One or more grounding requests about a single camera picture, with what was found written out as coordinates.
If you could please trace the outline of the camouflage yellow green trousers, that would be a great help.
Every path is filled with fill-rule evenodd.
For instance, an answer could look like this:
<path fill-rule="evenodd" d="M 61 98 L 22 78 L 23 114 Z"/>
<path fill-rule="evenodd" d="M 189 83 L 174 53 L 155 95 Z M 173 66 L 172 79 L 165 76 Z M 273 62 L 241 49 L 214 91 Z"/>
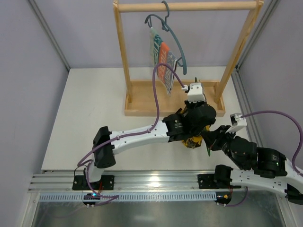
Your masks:
<path fill-rule="evenodd" d="M 185 111 L 187 111 L 187 107 L 182 109 L 180 113 L 183 114 Z M 203 131 L 210 131 L 210 127 L 211 127 L 210 125 L 205 126 L 203 128 Z M 197 136 L 193 136 L 186 140 L 182 140 L 182 144 L 187 148 L 198 148 L 201 147 L 202 141 L 203 141 L 203 137 L 201 136 L 201 134 L 199 134 Z"/>

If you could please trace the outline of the green wire hanger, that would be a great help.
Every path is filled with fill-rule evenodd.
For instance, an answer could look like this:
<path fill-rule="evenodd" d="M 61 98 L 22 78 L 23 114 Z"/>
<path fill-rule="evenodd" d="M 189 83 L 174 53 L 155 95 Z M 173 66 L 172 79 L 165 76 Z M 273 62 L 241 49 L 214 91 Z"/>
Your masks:
<path fill-rule="evenodd" d="M 205 126 L 203 131 L 210 131 L 210 125 Z M 206 147 L 206 149 L 207 149 L 208 156 L 210 157 L 211 156 L 211 151 L 210 151 L 209 147 Z"/>

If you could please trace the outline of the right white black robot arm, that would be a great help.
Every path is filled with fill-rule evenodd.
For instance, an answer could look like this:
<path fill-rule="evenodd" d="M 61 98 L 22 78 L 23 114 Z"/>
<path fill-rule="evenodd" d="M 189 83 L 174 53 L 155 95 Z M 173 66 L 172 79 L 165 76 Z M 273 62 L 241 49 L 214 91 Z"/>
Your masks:
<path fill-rule="evenodd" d="M 234 186 L 260 187 L 285 196 L 291 203 L 302 205 L 303 182 L 291 169 L 285 155 L 272 148 L 261 148 L 255 142 L 229 132 L 229 126 L 214 131 L 201 131 L 210 151 L 221 150 L 237 167 L 215 167 L 213 181 L 218 188 Z"/>

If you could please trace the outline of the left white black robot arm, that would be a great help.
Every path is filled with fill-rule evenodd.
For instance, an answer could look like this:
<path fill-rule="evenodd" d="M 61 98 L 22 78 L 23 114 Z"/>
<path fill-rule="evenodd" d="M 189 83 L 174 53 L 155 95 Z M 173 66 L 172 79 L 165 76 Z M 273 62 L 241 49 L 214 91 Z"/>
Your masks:
<path fill-rule="evenodd" d="M 81 181 L 75 178 L 77 187 L 91 189 L 94 182 L 101 180 L 104 169 L 116 164 L 115 156 L 123 151 L 151 143 L 186 141 L 199 136 L 207 127 L 215 123 L 216 111 L 206 102 L 186 103 L 184 109 L 170 114 L 154 124 L 129 131 L 110 131 L 101 127 L 94 140 L 91 152 L 77 164 L 85 166 Z"/>

